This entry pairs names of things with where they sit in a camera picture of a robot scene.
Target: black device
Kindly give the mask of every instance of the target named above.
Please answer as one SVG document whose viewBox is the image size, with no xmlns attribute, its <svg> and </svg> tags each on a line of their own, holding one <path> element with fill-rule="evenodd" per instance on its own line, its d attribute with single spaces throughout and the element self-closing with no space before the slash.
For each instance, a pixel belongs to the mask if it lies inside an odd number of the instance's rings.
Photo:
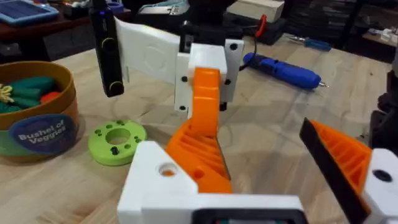
<svg viewBox="0 0 398 224">
<path fill-rule="evenodd" d="M 244 221 L 308 224 L 303 211 L 294 209 L 204 208 L 192 214 L 192 224 L 244 223 Z"/>
<path fill-rule="evenodd" d="M 95 50 L 106 96 L 124 93 L 116 24 L 105 0 L 92 0 L 89 10 Z"/>
</svg>

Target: blue tool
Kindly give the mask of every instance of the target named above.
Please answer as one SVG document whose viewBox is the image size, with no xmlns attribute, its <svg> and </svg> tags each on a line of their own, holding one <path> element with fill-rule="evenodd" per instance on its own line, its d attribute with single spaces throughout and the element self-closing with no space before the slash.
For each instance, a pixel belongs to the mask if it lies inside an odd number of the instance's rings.
<svg viewBox="0 0 398 224">
<path fill-rule="evenodd" d="M 27 0 L 0 1 L 0 21 L 12 26 L 56 19 L 59 12 L 46 4 L 34 4 Z"/>
<path fill-rule="evenodd" d="M 247 63 L 251 57 L 253 57 L 253 53 L 247 53 L 243 57 L 244 63 Z M 321 82 L 321 77 L 311 70 L 280 62 L 262 55 L 255 55 L 249 67 L 260 70 L 300 88 L 314 89 L 318 86 L 328 87 L 324 82 Z"/>
<path fill-rule="evenodd" d="M 297 41 L 301 44 L 304 44 L 304 47 L 312 47 L 314 49 L 318 50 L 324 50 L 324 51 L 330 51 L 331 50 L 331 45 L 329 43 L 319 41 L 319 40 L 313 40 L 310 38 L 302 38 L 302 37 L 297 37 L 297 36 L 287 36 L 290 40 Z"/>
</svg>

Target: orange 3d printed part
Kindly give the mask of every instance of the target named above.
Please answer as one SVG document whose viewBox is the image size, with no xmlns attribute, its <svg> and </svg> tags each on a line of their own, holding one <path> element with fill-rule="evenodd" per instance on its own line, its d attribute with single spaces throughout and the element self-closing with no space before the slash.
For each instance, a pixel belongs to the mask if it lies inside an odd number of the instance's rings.
<svg viewBox="0 0 398 224">
<path fill-rule="evenodd" d="M 199 193 L 232 193 L 217 143 L 220 71 L 196 68 L 192 117 L 179 127 L 166 152 L 198 184 Z"/>
<path fill-rule="evenodd" d="M 372 150 L 319 122 L 304 120 L 300 137 L 325 176 L 350 223 L 361 223 L 369 208 L 362 199 Z"/>
</svg>

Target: bushel of veggies label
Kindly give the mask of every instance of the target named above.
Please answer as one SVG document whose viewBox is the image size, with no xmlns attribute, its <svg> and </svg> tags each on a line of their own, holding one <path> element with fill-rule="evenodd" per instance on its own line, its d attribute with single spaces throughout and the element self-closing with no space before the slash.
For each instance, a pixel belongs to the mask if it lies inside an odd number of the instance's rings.
<svg viewBox="0 0 398 224">
<path fill-rule="evenodd" d="M 76 127 L 64 114 L 44 114 L 13 124 L 9 134 L 16 143 L 39 154 L 57 154 L 71 148 Z"/>
</svg>

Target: orange ribbed surface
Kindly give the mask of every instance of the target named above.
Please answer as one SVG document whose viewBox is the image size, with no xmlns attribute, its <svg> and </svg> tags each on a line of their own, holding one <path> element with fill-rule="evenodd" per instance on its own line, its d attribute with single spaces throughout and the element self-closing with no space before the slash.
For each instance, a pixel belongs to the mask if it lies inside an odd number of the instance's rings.
<svg viewBox="0 0 398 224">
<path fill-rule="evenodd" d="M 324 124 L 313 120 L 310 122 L 346 180 L 361 198 L 372 150 L 356 139 Z"/>
<path fill-rule="evenodd" d="M 217 143 L 220 72 L 196 68 L 192 118 L 169 141 L 166 152 L 198 184 L 200 193 L 232 193 Z"/>
</svg>

